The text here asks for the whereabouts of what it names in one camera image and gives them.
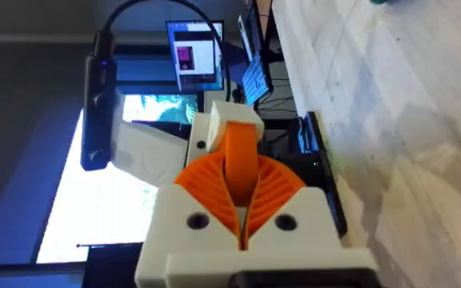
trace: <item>light wood grain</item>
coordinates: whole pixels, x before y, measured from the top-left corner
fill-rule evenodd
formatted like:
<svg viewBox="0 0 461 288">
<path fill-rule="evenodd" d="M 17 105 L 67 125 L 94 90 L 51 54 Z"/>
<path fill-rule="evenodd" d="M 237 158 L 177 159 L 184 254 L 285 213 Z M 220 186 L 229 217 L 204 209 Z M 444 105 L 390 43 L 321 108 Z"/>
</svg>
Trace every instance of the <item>light wood grain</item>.
<svg viewBox="0 0 461 288">
<path fill-rule="evenodd" d="M 461 1 L 274 0 L 297 110 L 389 287 L 461 287 Z"/>
</svg>

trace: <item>monitor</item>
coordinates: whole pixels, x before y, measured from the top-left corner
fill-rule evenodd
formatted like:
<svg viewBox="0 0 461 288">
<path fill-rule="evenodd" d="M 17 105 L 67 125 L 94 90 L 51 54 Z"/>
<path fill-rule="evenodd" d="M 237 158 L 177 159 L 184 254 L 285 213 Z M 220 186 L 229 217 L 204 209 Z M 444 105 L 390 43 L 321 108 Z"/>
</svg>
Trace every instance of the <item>monitor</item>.
<svg viewBox="0 0 461 288">
<path fill-rule="evenodd" d="M 122 120 L 191 123 L 197 94 L 129 94 Z M 118 169 L 85 171 L 80 164 L 82 112 L 42 237 L 37 262 L 82 262 L 90 245 L 142 242 L 158 187 Z"/>
<path fill-rule="evenodd" d="M 213 22 L 223 42 L 223 22 Z M 180 91 L 223 90 L 222 51 L 204 21 L 166 22 Z"/>
</svg>

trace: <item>desk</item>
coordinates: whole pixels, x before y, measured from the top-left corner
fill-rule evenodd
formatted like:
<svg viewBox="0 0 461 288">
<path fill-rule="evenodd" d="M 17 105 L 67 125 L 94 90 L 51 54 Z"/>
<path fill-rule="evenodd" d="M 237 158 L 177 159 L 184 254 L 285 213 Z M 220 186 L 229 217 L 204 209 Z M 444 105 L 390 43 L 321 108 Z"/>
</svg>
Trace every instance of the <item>desk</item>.
<svg viewBox="0 0 461 288">
<path fill-rule="evenodd" d="M 348 246 L 389 287 L 461 287 L 461 1 L 274 0 L 300 115 L 319 114 Z"/>
</svg>

